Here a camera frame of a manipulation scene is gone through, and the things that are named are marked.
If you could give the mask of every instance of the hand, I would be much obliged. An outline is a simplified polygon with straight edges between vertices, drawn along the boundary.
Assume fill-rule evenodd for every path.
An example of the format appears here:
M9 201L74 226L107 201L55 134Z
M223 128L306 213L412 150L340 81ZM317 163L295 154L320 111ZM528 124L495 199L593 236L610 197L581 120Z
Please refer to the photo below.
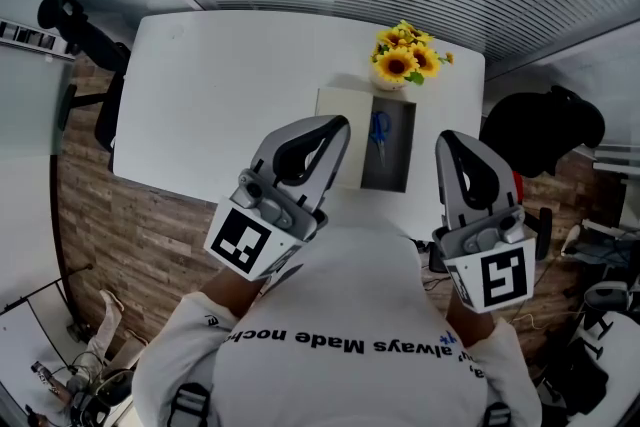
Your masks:
M462 304L455 289L451 293L447 322L458 333L465 347L471 347L476 342L489 338L495 325L491 313L476 313Z
M49 427L49 419L41 414L36 413L36 418L38 419L38 427Z
M229 268L222 269L205 283L200 291L220 306L226 306L236 317L242 318L253 304L266 279L249 281Z

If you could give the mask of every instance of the cable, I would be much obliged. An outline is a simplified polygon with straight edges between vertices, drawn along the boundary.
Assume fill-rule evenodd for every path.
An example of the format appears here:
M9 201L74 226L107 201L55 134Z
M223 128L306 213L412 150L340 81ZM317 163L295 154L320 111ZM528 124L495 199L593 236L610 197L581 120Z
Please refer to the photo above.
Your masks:
M91 373L91 369L85 365L69 365L68 367L67 366L60 367L55 372L51 372L51 375L57 374L61 370L70 369L70 368L84 368L87 371L87 373Z
M451 277L450 277L450 276L447 276L446 278L438 278L438 279L432 279L432 280L430 280L430 281L425 281L425 282L423 283L423 285L427 285L427 286L425 286L425 288L424 288L424 289L425 289L427 292L431 292L431 291L432 291L433 289L435 289L435 288L436 288L440 283L442 283L443 281L448 281L448 280L450 280L450 279L451 279ZM430 285L431 283L434 283L434 285L433 285L432 287L428 288L428 285Z
M573 256L576 253L582 253L583 255L590 256L591 258L600 258L602 260L606 260L609 263L618 264L619 265L620 264L619 261L613 260L611 258L608 258L609 255L612 255L614 253L618 253L618 255L620 256L620 258L622 258L622 261L624 263L627 263L627 264L629 263L629 260L627 260L626 256L621 254L620 251L617 251L616 249L612 249L611 251L609 251L608 253L605 253L604 255L594 255L593 253L587 253L586 251L583 251L582 249L575 249L575 252L571 252L570 253L569 252L570 249L575 249L575 248L572 248L572 247L567 248L567 251L565 251L565 255Z
M633 233L638 233L640 232L640 228L638 229L634 229L634 230L624 230L624 233L622 235L620 235L619 237L616 237L615 239L613 239L613 250L618 253L618 256L620 256L620 258L624 259L624 261L628 264L629 263L629 259L627 259L626 256L624 256L620 250L618 249L618 242L620 242L622 240L623 237L626 237L627 235L631 235Z
M102 362L102 360L98 357L98 355L93 352L93 351L84 351L81 352L80 354L78 354L75 358L73 358L73 361L71 362L71 365L69 366L74 366L75 362L78 360L78 358L80 356L82 356L83 354L91 354L94 358L96 358L96 360L98 361L98 363L100 363L100 372L102 372L104 370L104 363Z
M556 260L558 259L558 256L555 256L553 258L553 260L551 260L547 266L545 267L545 269L542 271L542 274L540 274L540 277L536 280L536 282L533 284L533 290L535 291L536 287L538 286L538 283L540 283L542 281L542 278L544 278L544 275L547 273L547 271L552 267L552 265L556 262ZM526 300L522 303L520 303L520 306L518 307L518 309L516 310L515 314L513 315L513 317L511 318L511 320L509 321L509 324L513 324L514 320L516 319L516 317L518 316L518 314L522 311L522 308L524 307L525 304L527 304L529 302L529 300Z
M553 315L577 315L578 313L580 313L580 312L579 312L579 311L562 311L562 312L558 312L558 313L554 312L554 313L553 313ZM547 327L549 327L551 324L553 324L553 322L549 322L548 324L545 324L545 325L544 325L544 326L542 326L542 327L537 327L537 326L535 325L535 323L534 323L534 318L533 318L533 315L531 315L531 313L526 313L526 314L524 314L522 317L518 317L517 319L516 319L516 318L514 318L514 319L510 322L510 324L511 324L511 323L513 323L513 322L517 322L518 320L526 319L527 317L531 317L531 327L532 327L533 329L535 329L536 331L539 331L539 330L542 330L542 329L546 329L546 328L547 328Z

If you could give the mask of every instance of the strap buckle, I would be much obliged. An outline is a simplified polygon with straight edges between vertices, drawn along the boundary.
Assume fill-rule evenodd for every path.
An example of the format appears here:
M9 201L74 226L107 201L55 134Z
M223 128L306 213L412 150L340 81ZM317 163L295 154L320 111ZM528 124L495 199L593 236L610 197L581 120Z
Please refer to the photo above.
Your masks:
M484 414L484 427L508 427L511 425L511 409L504 402L496 402Z
M171 402L167 427L207 427L210 396L198 383L181 385Z

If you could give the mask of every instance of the person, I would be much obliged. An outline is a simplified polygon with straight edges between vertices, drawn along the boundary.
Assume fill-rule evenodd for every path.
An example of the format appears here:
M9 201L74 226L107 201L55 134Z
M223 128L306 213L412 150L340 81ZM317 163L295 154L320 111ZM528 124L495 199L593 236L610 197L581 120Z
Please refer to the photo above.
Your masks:
M222 270L143 354L133 380L143 425L171 425L178 388L204 375L208 427L478 426L500 402L510 425L539 426L513 327L455 292L444 318L420 269L407 238L327 227L262 294L263 281Z
M100 376L107 375L111 370L131 368L148 345L144 338L132 330L125 330L127 339L125 344L111 363L105 367L104 358L122 320L124 305L108 290L100 290L100 296L105 304L104 318L96 335L87 343L87 350L79 354L71 365L76 369L76 373L67 381L66 385L58 381L46 367L38 362L32 366L32 370L40 375L41 380L48 383L50 391L63 404L62 413L65 425L70 422L71 408L79 405L91 384L95 383ZM28 421L32 427L46 427L53 424L46 415L36 413L33 410L29 413Z

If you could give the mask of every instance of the flower vase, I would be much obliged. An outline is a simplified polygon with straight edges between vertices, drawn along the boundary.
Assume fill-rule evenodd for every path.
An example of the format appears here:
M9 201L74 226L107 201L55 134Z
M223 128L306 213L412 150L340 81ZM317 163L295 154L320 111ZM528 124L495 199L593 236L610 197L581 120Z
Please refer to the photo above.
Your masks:
M381 91L400 91L404 89L408 82L392 82L390 80L383 79L375 70L373 66L369 67L369 79Z

